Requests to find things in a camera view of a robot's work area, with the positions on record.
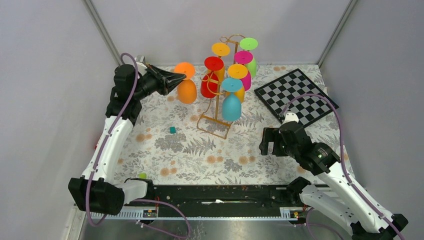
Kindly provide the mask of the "orange plastic wine glass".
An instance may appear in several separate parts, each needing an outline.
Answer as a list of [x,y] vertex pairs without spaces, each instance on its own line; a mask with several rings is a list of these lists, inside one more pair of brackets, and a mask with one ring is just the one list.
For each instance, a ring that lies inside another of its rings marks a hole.
[[196,72],[195,67],[189,62],[181,62],[175,66],[174,72],[186,76],[177,86],[178,100],[183,104],[192,104],[197,98],[197,87],[191,80]]

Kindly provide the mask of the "red plastic wine glass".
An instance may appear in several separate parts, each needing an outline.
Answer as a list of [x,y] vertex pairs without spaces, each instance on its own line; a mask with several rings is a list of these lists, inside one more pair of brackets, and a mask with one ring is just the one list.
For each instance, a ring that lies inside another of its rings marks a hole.
[[217,71],[224,67],[224,62],[217,56],[209,56],[204,60],[207,73],[201,80],[200,93],[205,98],[214,98],[218,95],[219,77]]

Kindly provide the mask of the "blue plastic wine glass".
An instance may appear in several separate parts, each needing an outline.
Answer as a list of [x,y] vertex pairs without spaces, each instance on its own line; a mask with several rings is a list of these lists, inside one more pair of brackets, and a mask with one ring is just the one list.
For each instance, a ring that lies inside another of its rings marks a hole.
[[235,93],[243,87],[239,79],[227,77],[222,82],[222,88],[229,95],[222,103],[222,118],[228,122],[237,121],[242,115],[242,103]]

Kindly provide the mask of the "gold wire wine glass rack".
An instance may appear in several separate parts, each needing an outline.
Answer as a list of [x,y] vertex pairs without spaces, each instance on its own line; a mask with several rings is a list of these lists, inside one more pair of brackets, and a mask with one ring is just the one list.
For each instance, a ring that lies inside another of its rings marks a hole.
[[[232,64],[237,64],[234,60],[235,53],[239,52],[240,48],[240,41],[242,39],[246,38],[242,34],[232,34],[230,36],[221,36],[219,38],[219,41],[217,43],[224,43],[229,46],[230,53],[227,56],[232,56]],[[223,80],[228,77],[228,67],[224,63],[225,66],[225,72],[224,72],[224,78]],[[227,139],[228,134],[230,132],[230,129],[232,127],[233,122],[232,121],[226,121],[221,117],[222,114],[222,104],[224,99],[227,97],[227,92],[223,90],[222,88],[222,82],[218,83],[218,95],[216,95],[214,98],[207,98],[209,99],[208,106],[204,112],[201,113],[198,121],[196,122],[196,128],[200,131],[203,131],[205,133],[211,134],[215,137],[221,138],[223,140]]]

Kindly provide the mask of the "yellow plastic wine glass front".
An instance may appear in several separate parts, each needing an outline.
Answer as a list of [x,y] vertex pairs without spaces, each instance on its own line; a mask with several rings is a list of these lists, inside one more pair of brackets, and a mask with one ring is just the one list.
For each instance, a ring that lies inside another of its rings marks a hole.
[[[223,42],[214,43],[211,47],[211,50],[215,55],[218,56],[219,59],[222,59],[222,57],[225,57],[230,53],[230,47]],[[224,63],[222,64],[219,70],[215,71],[215,74],[219,82],[222,82],[224,80],[224,75],[225,75]]]

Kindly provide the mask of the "yellow plastic wine glass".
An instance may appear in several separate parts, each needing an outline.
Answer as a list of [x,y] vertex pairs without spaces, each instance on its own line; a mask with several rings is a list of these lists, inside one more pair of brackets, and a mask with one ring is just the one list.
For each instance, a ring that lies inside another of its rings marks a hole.
[[228,76],[241,81],[241,88],[234,92],[235,96],[238,97],[241,103],[245,100],[245,86],[243,78],[249,73],[248,69],[243,64],[232,64],[227,70]]
[[[215,55],[218,56],[219,59],[222,59],[222,57],[225,57],[230,53],[230,47],[223,42],[214,43],[211,47],[211,50]],[[222,64],[219,70],[215,71],[215,74],[219,82],[222,82],[224,80],[224,75],[225,75],[224,63]]]

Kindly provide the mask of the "magenta plastic wine glass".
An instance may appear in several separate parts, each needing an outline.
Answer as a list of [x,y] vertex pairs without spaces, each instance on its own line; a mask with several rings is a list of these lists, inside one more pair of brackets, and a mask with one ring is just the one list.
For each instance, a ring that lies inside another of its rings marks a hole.
[[236,63],[244,65],[247,68],[247,75],[241,78],[240,80],[244,86],[244,90],[248,91],[251,88],[252,84],[252,74],[250,69],[248,68],[248,64],[250,64],[254,60],[254,56],[251,52],[242,50],[235,53],[234,60]]

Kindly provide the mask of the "green plastic wine glass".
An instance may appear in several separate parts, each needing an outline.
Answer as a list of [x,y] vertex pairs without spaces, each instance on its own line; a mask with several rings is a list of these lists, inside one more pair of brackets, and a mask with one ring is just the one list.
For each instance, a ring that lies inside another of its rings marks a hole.
[[[248,51],[251,52],[252,50],[256,49],[258,47],[259,43],[255,38],[252,37],[246,37],[244,39],[242,39],[239,43],[239,46],[244,50],[244,51]],[[257,74],[257,61],[254,57],[254,60],[247,65],[252,78],[256,76]]]

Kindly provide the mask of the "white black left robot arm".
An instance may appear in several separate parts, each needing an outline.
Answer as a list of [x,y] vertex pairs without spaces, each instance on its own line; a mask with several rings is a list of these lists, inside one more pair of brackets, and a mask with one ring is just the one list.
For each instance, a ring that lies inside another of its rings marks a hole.
[[68,190],[81,211],[115,216],[134,200],[144,206],[154,202],[150,179],[113,183],[118,158],[142,110],[141,100],[155,92],[166,96],[191,76],[188,70],[170,72],[150,64],[137,68],[123,64],[114,70],[114,87],[93,157],[81,177],[73,177],[68,183]]

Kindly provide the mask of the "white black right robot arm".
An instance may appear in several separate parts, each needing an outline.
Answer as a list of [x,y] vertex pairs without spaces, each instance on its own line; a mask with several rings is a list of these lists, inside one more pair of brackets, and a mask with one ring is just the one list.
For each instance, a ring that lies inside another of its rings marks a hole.
[[393,240],[408,225],[403,214],[392,213],[379,204],[349,173],[343,171],[338,154],[323,142],[312,142],[304,127],[296,122],[279,128],[265,127],[259,145],[261,155],[291,157],[337,194],[340,201],[321,192],[303,177],[287,186],[287,201],[293,206],[310,206],[345,229],[353,240]]

